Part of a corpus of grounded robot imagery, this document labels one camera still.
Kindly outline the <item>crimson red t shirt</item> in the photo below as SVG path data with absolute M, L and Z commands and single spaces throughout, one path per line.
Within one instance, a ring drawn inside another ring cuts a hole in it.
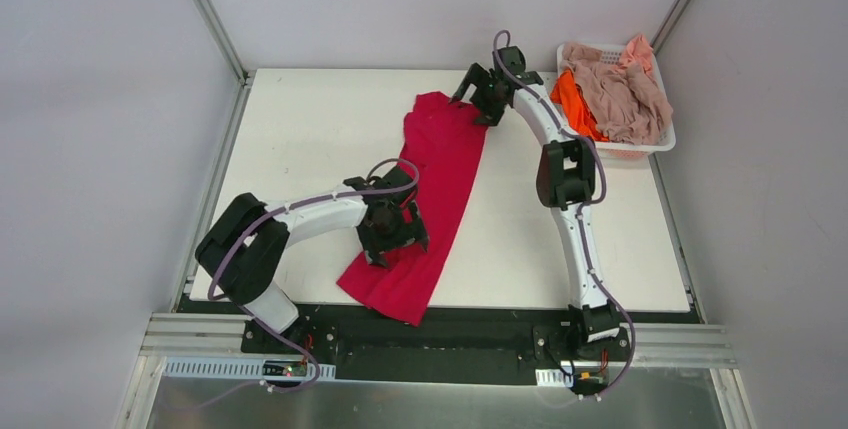
M 384 316 L 420 324 L 441 277 L 474 185 L 486 130 L 474 123 L 477 109 L 452 102 L 442 92 L 419 94 L 403 121 L 399 156 L 420 171 L 416 198 L 429 244 L 388 256 L 380 268 L 358 255 L 337 286 L 358 303 Z

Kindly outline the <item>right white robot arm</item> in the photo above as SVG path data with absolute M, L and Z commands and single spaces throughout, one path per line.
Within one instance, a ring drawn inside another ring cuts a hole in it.
M 515 110 L 541 145 L 536 175 L 540 203 L 551 211 L 562 241 L 569 274 L 568 311 L 573 327 L 569 349 L 583 359 L 595 357 L 619 334 L 618 308 L 603 287 L 591 232 L 590 206 L 596 190 L 597 160 L 586 137 L 566 128 L 545 91 L 543 80 L 527 69 L 516 46 L 492 51 L 493 67 L 472 64 L 451 97 L 458 102 L 470 93 L 479 111 L 475 123 L 494 127 L 508 107 Z

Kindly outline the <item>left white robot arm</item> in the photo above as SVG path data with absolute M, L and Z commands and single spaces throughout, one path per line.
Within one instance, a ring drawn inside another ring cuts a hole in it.
M 356 231 L 368 264 L 386 269 L 389 254 L 429 236 L 418 207 L 420 173 L 411 162 L 392 158 L 388 171 L 371 170 L 319 195 L 270 207 L 254 194 L 236 196 L 194 250 L 211 277 L 212 291 L 265 324 L 266 338 L 281 353 L 297 351 L 305 339 L 299 310 L 274 277 L 284 251 L 336 230 Z

